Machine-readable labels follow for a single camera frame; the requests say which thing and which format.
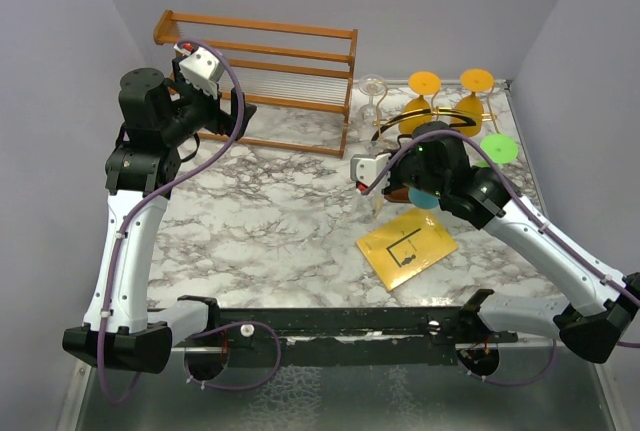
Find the blue plastic wine glass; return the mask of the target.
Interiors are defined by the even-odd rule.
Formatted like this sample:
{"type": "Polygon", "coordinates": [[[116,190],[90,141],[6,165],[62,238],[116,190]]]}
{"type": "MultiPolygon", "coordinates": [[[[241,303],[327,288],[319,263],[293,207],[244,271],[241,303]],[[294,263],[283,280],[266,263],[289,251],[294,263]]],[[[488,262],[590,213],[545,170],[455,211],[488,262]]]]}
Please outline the blue plastic wine glass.
{"type": "Polygon", "coordinates": [[[431,210],[439,207],[439,199],[415,188],[408,189],[409,202],[420,209],[431,210]]]}

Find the clear wine glass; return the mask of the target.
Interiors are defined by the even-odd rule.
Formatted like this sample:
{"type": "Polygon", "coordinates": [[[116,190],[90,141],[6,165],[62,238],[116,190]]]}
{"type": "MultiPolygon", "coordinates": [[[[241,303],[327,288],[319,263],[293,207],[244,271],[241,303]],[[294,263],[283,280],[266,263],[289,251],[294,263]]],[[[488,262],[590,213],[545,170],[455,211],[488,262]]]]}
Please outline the clear wine glass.
{"type": "MultiPolygon", "coordinates": [[[[371,141],[368,143],[367,150],[372,155],[379,155],[381,153],[385,153],[386,145],[384,142],[380,141],[371,141]]],[[[382,194],[382,185],[379,184],[369,195],[370,200],[370,208],[371,208],[371,217],[373,219],[377,219],[382,211],[382,207],[384,204],[384,197],[382,194]]]]}
{"type": "Polygon", "coordinates": [[[358,117],[363,121],[377,119],[379,105],[388,92],[386,80],[376,74],[367,74],[358,80],[358,90],[368,99],[358,110],[358,117]]]}

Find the orange plastic wine glass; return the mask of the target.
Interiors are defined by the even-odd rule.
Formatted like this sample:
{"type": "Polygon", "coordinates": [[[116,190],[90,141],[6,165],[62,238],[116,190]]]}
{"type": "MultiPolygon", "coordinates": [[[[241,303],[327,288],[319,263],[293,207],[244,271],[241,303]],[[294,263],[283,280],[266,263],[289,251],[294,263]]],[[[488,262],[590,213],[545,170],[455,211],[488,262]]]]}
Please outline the orange plastic wine glass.
{"type": "Polygon", "coordinates": [[[460,76],[462,87],[469,92],[454,107],[450,125],[468,137],[478,135],[484,123],[495,123],[490,97],[494,89],[493,75],[482,68],[471,68],[460,76]]]}
{"type": "Polygon", "coordinates": [[[433,72],[418,71],[409,77],[408,85],[417,97],[405,105],[402,115],[426,111],[426,114],[407,118],[398,124],[398,130],[401,134],[411,135],[417,127],[431,121],[431,108],[435,96],[441,90],[441,80],[433,72]]]}

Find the green plastic wine glass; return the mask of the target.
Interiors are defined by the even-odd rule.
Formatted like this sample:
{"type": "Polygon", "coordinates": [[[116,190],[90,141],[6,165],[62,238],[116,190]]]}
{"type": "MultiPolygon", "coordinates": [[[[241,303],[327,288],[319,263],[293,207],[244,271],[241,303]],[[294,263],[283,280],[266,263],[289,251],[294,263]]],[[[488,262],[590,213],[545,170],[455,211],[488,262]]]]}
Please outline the green plastic wine glass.
{"type": "Polygon", "coordinates": [[[519,155],[517,142],[501,133],[485,136],[480,141],[480,147],[499,167],[515,162],[519,155]]]}

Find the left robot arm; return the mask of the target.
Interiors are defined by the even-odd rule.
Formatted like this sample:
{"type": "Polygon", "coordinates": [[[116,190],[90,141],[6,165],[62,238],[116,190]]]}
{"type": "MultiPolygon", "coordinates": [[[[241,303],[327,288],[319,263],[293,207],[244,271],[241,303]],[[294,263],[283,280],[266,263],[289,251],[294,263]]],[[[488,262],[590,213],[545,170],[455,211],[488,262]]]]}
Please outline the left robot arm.
{"type": "Polygon", "coordinates": [[[140,68],[120,81],[123,123],[105,164],[108,227],[99,277],[78,327],[65,330],[63,349],[96,368],[158,374],[174,345],[190,337],[206,346],[221,322],[202,298],[147,308],[147,284],[159,225],[184,158],[179,148],[201,129],[231,141],[256,112],[238,89],[231,110],[220,106],[218,82],[228,64],[205,49],[172,61],[167,78],[140,68]]]}

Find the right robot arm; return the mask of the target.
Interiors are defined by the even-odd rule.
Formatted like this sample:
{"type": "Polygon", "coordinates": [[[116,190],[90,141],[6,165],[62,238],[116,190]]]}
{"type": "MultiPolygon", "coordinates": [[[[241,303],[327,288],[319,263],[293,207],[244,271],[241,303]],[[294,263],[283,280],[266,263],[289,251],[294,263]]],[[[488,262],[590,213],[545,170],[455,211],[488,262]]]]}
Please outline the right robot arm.
{"type": "Polygon", "coordinates": [[[639,311],[639,276],[606,265],[571,240],[538,210],[494,162],[471,164],[467,150],[486,153],[443,122],[419,127],[398,149],[353,159],[362,193],[387,196],[401,187],[424,192],[441,210],[513,249],[561,292],[525,298],[480,290],[465,303],[461,334],[481,342],[499,332],[561,341],[578,357],[605,363],[639,311]]]}

